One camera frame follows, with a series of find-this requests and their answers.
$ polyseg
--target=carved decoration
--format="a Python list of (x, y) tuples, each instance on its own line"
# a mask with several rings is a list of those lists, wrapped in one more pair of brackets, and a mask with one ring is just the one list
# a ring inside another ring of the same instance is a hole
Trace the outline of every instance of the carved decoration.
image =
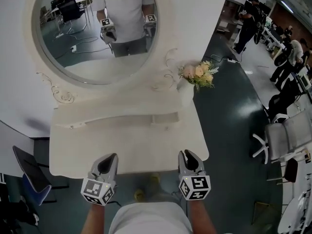
[(43, 81), (47, 80), (51, 85), (51, 91), (54, 99), (61, 104), (71, 104), (74, 103), (75, 97), (66, 91), (62, 91), (59, 87), (53, 86), (51, 79), (44, 73), (37, 72), (37, 75), (43, 77)]

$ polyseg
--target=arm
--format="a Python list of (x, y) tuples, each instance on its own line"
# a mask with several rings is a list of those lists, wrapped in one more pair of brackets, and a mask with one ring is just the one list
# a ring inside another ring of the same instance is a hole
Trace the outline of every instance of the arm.
[(304, 66), (304, 67), (305, 67), (305, 66), (307, 66), (308, 57), (306, 57), (306, 58), (305, 58), (305, 60), (303, 60), (303, 61), (304, 61), (304, 62), (303, 62), (303, 63), (304, 63), (304, 65), (303, 65), (303, 66)]
[(296, 56), (296, 62), (302, 63), (301, 59)]
[(152, 15), (154, 13), (154, 5), (153, 4), (142, 5), (142, 12), (143, 12), (144, 18), (147, 15)]
[(202, 200), (190, 201), (191, 223), (194, 234), (216, 234)]
[(243, 19), (249, 19), (252, 17), (252, 15), (251, 14), (245, 14), (245, 15), (240, 14), (239, 17), (243, 18)]
[(97, 19), (99, 22), (101, 22), (101, 20), (106, 19), (105, 10), (97, 11)]
[(104, 212), (103, 206), (92, 204), (81, 234), (103, 234)]

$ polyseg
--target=black bag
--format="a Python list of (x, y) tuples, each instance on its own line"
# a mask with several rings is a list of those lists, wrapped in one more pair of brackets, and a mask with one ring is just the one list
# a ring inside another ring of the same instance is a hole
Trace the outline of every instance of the black bag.
[(265, 23), (267, 21), (267, 15), (263, 13), (263, 11), (257, 7), (259, 13), (260, 13), (260, 19), (258, 22), (256, 22), (256, 33), (253, 37), (253, 40), (255, 44), (258, 44), (260, 42), (260, 39), (262, 37), (262, 33), (264, 31)]

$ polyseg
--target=computer monitor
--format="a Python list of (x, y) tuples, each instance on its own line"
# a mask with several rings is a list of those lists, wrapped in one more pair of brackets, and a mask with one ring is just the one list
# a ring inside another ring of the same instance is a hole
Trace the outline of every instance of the computer monitor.
[(271, 11), (271, 9), (268, 6), (266, 6), (264, 3), (260, 2), (259, 3), (259, 7), (263, 11), (263, 13), (266, 14), (266, 15), (268, 15), (270, 13), (270, 11)]

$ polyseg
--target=chair armrest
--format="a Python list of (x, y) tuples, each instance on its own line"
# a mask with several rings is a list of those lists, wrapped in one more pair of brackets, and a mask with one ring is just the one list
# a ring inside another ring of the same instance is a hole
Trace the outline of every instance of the chair armrest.
[(288, 115), (285, 115), (285, 114), (277, 114), (275, 117), (274, 117), (274, 119), (272, 120), (272, 124), (273, 123), (278, 123), (277, 121), (279, 120), (279, 119), (281, 119), (281, 118), (283, 118), (284, 120), (286, 120), (286, 119), (288, 119), (289, 118), (289, 116)]

